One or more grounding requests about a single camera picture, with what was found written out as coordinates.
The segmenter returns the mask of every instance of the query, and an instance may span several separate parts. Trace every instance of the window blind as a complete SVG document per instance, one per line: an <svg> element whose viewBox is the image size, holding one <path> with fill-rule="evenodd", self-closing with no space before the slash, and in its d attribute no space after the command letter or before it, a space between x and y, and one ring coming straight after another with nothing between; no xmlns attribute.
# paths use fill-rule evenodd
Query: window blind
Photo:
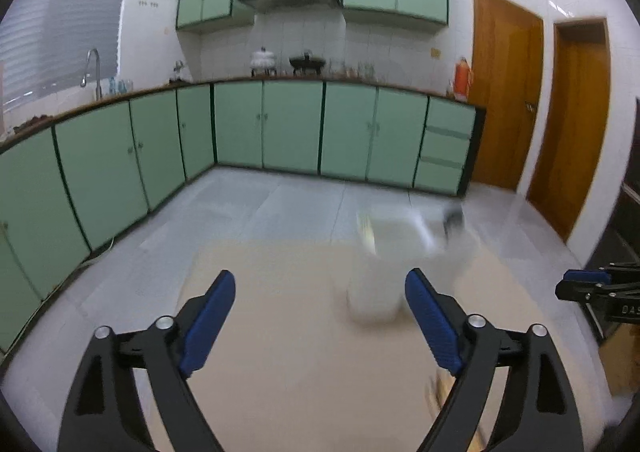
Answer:
<svg viewBox="0 0 640 452"><path fill-rule="evenodd" d="M115 76L121 6L122 0L14 0L0 22L3 109L79 85L92 47L100 53L100 77Z"/></svg>

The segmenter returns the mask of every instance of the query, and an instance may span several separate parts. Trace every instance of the countertop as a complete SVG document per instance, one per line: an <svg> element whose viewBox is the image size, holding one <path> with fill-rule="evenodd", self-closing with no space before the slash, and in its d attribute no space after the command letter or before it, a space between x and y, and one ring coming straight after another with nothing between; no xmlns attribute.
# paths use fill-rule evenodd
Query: countertop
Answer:
<svg viewBox="0 0 640 452"><path fill-rule="evenodd" d="M43 120L42 122L39 122L38 124L25 128L24 130L20 131L18 134L14 134L13 136L8 137L6 140L4 140L4 142L0 143L0 153L8 150L9 148L14 146L21 140L28 138L30 136L33 136L34 134L40 132L41 130L45 130L46 128L49 128L52 125L68 120L69 118L73 118L74 116L83 114L84 112L89 112L94 109L100 109L101 107L104 107L104 106L130 100L132 98L138 98L139 96L145 96L153 93L170 91L170 90L180 89L184 87L197 86L197 85L203 85L203 84L220 84L224 82L250 82L254 80L272 80L272 81L296 80L300 82L310 81L310 82L337 82L342 84L363 84L363 85L377 86L380 88L393 89L398 91L421 93L423 95L436 96L438 98L444 98L446 100L458 102L464 106L472 106L476 108L479 107L479 106L474 106L472 104L468 104L466 102L460 102L459 100L455 100L453 98L447 98L445 95L441 93L437 93L428 89L412 88L408 86L399 86L396 84L387 84L387 83L377 82L372 80L353 79L353 78L338 78L338 77L325 77L325 76L301 76L300 77L300 76L293 76L293 75L285 75L285 76L260 75L255 77L229 77L229 78L216 79L216 80L197 80L197 81L188 82L188 83L185 83L185 82L171 83L171 84L166 84L164 86L147 88L139 91L132 91L130 93L125 93L122 95L108 96L107 98L96 100L84 106L80 106L74 109L69 109L68 111L61 112L60 114L57 114L55 116L51 116Z"/></svg>

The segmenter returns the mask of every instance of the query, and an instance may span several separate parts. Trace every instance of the chrome faucet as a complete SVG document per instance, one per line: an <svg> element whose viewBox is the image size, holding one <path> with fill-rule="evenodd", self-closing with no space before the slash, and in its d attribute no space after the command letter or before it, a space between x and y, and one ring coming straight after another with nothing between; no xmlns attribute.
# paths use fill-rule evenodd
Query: chrome faucet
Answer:
<svg viewBox="0 0 640 452"><path fill-rule="evenodd" d="M82 76L82 82L80 87L86 86L86 78L89 71L89 62L91 61L91 53L95 53L95 99L100 100L102 98L102 88L100 87L100 55L95 47L92 47L86 54L86 64L84 64L84 76Z"/></svg>

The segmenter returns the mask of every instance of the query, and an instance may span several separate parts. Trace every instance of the gray tile floor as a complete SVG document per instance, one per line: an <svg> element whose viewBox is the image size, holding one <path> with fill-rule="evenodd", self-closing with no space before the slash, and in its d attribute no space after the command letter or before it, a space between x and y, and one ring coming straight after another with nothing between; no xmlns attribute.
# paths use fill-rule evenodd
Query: gray tile floor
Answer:
<svg viewBox="0 0 640 452"><path fill-rule="evenodd" d="M443 207L455 200L313 177L215 168L185 187L60 296L28 335L0 385L43 452L54 451L66 395L92 331L147 327L175 311L198 249L215 239L353 241L356 212L379 204ZM612 414L597 346L577 306L554 296L573 255L521 196L472 185L463 209L472 226L542 310L562 328ZM145 379L139 378L145 385ZM143 405L148 388L142 388Z"/></svg>

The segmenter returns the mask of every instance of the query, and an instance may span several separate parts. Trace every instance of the drawer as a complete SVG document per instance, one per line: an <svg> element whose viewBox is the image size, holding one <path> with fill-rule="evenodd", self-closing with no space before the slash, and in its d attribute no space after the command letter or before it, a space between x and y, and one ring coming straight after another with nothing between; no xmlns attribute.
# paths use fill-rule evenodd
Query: drawer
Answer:
<svg viewBox="0 0 640 452"><path fill-rule="evenodd" d="M468 151L469 140L425 130L420 157L441 159L463 166Z"/></svg>
<svg viewBox="0 0 640 452"><path fill-rule="evenodd" d="M418 172L415 175L414 188L432 190L443 194L456 194L461 177L461 168L421 161L418 163Z"/></svg>
<svg viewBox="0 0 640 452"><path fill-rule="evenodd" d="M433 98L429 100L427 125L443 128L471 137L476 121L476 108L464 106L457 102Z"/></svg>

